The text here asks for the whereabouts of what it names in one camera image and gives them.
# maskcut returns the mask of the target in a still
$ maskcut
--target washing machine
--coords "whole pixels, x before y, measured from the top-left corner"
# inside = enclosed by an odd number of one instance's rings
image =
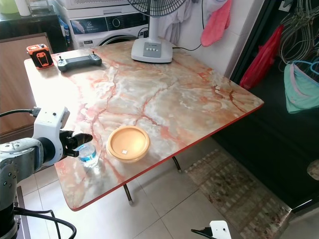
[[[54,10],[68,24],[73,49],[148,37],[149,19],[129,4],[66,9],[58,0]]]
[[[66,9],[79,9],[101,6],[118,6],[128,5],[127,0],[56,0],[61,6]]]

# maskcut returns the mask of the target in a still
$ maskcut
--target table top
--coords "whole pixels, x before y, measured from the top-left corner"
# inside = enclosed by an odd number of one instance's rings
[[[133,42],[96,47],[102,66],[61,73],[62,58],[84,56],[92,49],[52,55],[55,66],[37,70],[26,60],[38,107],[66,106],[71,112],[64,129],[90,133],[99,162],[85,168],[67,157],[55,164],[65,200],[78,211],[139,175],[214,134],[262,106],[263,101],[183,50],[170,64],[131,59]],[[146,156],[132,164],[111,157],[107,140],[120,126],[136,125],[150,137]]]

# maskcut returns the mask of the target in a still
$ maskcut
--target teal clothing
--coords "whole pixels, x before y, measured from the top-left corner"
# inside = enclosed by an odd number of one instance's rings
[[[289,113],[319,107],[319,83],[295,64],[285,67],[285,93]]]

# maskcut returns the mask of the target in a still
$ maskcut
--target doormat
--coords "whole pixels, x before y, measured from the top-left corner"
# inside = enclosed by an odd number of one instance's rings
[[[185,171],[243,239],[275,239],[291,209],[225,153],[215,150]]]

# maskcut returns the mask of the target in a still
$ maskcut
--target white tile floor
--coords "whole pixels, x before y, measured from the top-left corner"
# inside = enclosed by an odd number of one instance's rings
[[[208,138],[177,155],[182,169],[214,150]],[[64,200],[54,167],[40,171],[20,183],[25,208],[52,209],[57,218],[77,228],[76,239],[200,239],[190,229],[207,227],[211,220],[224,220],[185,173],[178,173],[169,160],[128,183],[134,200],[130,206],[119,188],[86,208],[73,212]],[[55,239],[52,222],[28,217],[32,239]],[[242,239],[229,225],[232,238]],[[60,226],[62,238],[71,231]]]
[[[319,239],[319,210],[292,221],[280,239]]]

